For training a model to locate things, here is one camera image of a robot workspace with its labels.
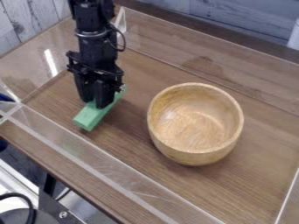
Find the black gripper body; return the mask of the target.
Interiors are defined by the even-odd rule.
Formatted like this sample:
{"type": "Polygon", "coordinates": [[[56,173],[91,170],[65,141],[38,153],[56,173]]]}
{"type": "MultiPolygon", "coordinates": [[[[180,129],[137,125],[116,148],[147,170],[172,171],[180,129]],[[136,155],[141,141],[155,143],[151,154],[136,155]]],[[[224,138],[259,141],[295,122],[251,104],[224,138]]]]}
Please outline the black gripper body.
{"type": "Polygon", "coordinates": [[[115,92],[119,92],[123,86],[123,70],[117,67],[116,64],[108,66],[105,69],[89,66],[83,63],[80,54],[77,52],[68,51],[67,57],[69,59],[69,64],[67,65],[68,71],[72,74],[89,75],[93,79],[93,95],[95,95],[95,83],[97,80],[105,81],[109,83],[115,89],[115,92]]]}

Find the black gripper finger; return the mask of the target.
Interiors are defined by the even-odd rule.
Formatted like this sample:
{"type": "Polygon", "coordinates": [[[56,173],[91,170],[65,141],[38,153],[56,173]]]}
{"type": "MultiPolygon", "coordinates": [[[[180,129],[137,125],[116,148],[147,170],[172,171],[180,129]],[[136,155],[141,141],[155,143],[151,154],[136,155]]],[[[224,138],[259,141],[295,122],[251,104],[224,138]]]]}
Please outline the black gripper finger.
{"type": "Polygon", "coordinates": [[[75,84],[79,92],[80,99],[88,103],[93,100],[93,79],[89,75],[80,73],[73,74],[75,84]]]}
{"type": "Polygon", "coordinates": [[[95,83],[95,100],[99,109],[105,108],[115,100],[115,89],[103,80],[97,80],[95,83]]]}

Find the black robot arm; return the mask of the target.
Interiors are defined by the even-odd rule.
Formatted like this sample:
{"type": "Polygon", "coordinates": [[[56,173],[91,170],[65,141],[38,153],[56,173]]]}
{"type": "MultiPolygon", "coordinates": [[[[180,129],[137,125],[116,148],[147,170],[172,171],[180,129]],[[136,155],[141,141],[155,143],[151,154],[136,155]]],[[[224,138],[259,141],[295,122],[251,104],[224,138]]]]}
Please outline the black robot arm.
{"type": "Polygon", "coordinates": [[[68,71],[80,99],[95,102],[104,109],[121,91],[124,71],[117,66],[117,34],[121,31],[111,23],[115,17],[113,0],[68,0],[79,50],[67,51],[68,71]]]}

